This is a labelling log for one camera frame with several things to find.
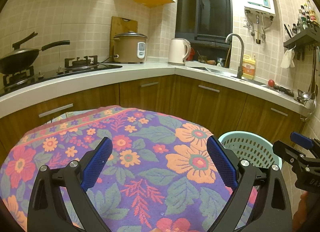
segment white cloth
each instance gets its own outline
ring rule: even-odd
[[[282,68],[288,68],[288,67],[294,68],[293,58],[294,58],[294,50],[293,49],[288,49],[283,55],[280,67],[282,67]]]

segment blue gripper pad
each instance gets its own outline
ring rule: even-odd
[[[81,187],[84,192],[87,192],[89,188],[92,188],[95,185],[103,167],[112,153],[112,141],[110,139],[106,139],[102,145],[98,146],[100,147],[96,148],[98,149],[97,152],[83,170]]]
[[[234,191],[238,186],[236,169],[233,167],[224,151],[212,137],[209,137],[207,140],[207,151],[224,184],[227,187],[232,188]]]
[[[313,142],[310,138],[296,132],[291,133],[290,140],[307,150],[310,150],[313,147]]]

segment electric kettle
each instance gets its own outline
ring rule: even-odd
[[[190,55],[191,45],[186,39],[172,39],[168,53],[168,64],[184,66]]]

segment floral towel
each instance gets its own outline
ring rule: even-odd
[[[27,230],[38,169],[79,160],[107,136],[112,155],[87,195],[113,232],[207,231],[232,193],[206,151],[210,135],[206,128],[161,113],[100,108],[26,133],[0,169],[0,196]],[[68,193],[61,191],[73,224],[82,227]],[[238,226],[246,223],[255,197],[253,190]]]

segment wok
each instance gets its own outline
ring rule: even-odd
[[[36,60],[40,50],[37,48],[20,48],[20,45],[33,37],[38,33],[33,32],[26,38],[12,44],[14,51],[5,55],[0,59],[0,72],[5,75],[11,75],[16,72],[27,69]],[[45,45],[41,48],[42,51],[48,48],[57,47],[61,45],[70,45],[70,40],[62,40]]]

